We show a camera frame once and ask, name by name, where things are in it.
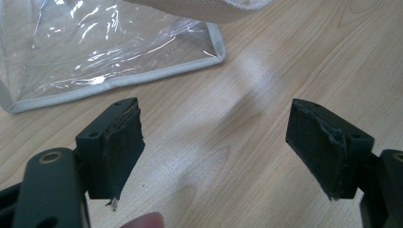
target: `black mechanical bracket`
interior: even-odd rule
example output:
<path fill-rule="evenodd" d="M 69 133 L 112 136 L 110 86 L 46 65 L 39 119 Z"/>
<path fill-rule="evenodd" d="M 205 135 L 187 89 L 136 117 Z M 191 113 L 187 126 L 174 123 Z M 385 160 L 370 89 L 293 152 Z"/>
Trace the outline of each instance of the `black mechanical bracket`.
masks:
<path fill-rule="evenodd" d="M 364 227 L 403 227 L 403 152 L 371 150 L 374 138 L 325 107 L 294 99 L 287 143 L 330 199 L 352 199 L 357 188 Z"/>
<path fill-rule="evenodd" d="M 0 227 L 90 227 L 85 192 L 116 207 L 144 150 L 136 98 L 111 105 L 76 137 L 77 148 L 32 157 L 24 180 L 0 192 Z"/>

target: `wood grain pattern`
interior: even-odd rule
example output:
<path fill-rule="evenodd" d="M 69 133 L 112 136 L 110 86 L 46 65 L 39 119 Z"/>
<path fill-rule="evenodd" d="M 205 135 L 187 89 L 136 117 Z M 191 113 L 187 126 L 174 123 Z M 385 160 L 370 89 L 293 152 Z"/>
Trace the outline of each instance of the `wood grain pattern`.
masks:
<path fill-rule="evenodd" d="M 403 150 L 400 0 L 278 0 L 223 25 L 220 66 L 128 86 L 69 104 L 0 111 L 0 189 L 28 159 L 75 147 L 117 100 L 136 96 L 146 148 L 116 213 L 89 202 L 93 227 L 160 211 L 167 227 L 361 227 L 358 203 L 329 201 L 285 143 L 291 100 L 320 103 Z"/>

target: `clear plastic bag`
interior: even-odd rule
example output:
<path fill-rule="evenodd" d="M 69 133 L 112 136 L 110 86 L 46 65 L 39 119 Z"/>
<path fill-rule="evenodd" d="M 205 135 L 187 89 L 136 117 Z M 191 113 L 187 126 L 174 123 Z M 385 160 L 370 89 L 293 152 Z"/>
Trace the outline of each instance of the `clear plastic bag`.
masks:
<path fill-rule="evenodd" d="M 20 112 L 220 63 L 216 25 L 114 0 L 2 1 L 0 105 Z"/>

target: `transparent pouch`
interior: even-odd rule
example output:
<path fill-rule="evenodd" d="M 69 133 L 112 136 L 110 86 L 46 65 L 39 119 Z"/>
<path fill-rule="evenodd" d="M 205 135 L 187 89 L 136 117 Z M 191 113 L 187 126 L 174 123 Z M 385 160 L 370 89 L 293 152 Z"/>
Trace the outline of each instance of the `transparent pouch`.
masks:
<path fill-rule="evenodd" d="M 217 25 L 125 1 L 1 1 L 0 10 L 0 105 L 11 113 L 225 58 Z"/>

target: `wooden table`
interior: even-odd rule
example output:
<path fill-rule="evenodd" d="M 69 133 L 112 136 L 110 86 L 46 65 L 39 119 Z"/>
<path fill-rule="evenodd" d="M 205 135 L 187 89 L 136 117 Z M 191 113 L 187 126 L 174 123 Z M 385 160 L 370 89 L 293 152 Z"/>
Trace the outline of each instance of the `wooden table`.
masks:
<path fill-rule="evenodd" d="M 329 201 L 285 143 L 293 98 L 319 103 L 403 150 L 403 3 L 277 0 L 221 26 L 219 66 L 80 101 L 0 111 L 0 189 L 30 157 L 74 148 L 105 108 L 138 97 L 145 151 L 116 212 L 89 202 L 93 227 L 159 211 L 167 227 L 360 227 L 358 204 Z"/>

